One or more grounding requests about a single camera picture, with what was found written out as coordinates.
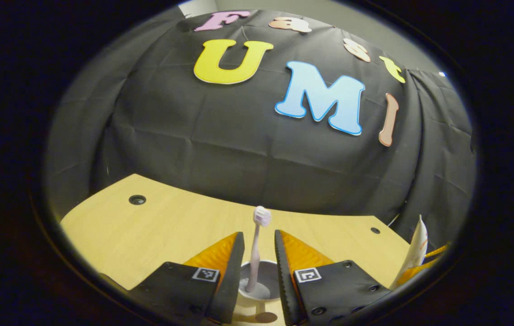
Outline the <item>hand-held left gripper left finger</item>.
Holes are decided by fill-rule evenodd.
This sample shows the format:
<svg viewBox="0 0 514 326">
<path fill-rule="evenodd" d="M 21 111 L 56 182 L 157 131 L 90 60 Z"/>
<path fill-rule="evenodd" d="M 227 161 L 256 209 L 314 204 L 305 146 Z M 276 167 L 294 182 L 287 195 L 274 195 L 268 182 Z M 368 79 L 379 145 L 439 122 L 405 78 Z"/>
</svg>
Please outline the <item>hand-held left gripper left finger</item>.
<svg viewBox="0 0 514 326">
<path fill-rule="evenodd" d="M 128 295 L 165 325 L 230 324 L 244 250 L 243 233 L 232 233 L 184 264 L 164 262 Z"/>
</svg>

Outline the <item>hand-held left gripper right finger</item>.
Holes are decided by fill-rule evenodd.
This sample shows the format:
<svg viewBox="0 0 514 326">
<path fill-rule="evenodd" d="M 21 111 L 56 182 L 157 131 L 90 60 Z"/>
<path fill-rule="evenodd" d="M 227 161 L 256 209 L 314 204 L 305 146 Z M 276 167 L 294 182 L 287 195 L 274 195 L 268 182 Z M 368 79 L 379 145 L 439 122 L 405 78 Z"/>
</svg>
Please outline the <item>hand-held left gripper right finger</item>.
<svg viewBox="0 0 514 326">
<path fill-rule="evenodd" d="M 288 326 L 341 326 L 390 294 L 352 260 L 334 262 L 288 232 L 275 231 L 274 249 Z"/>
</svg>

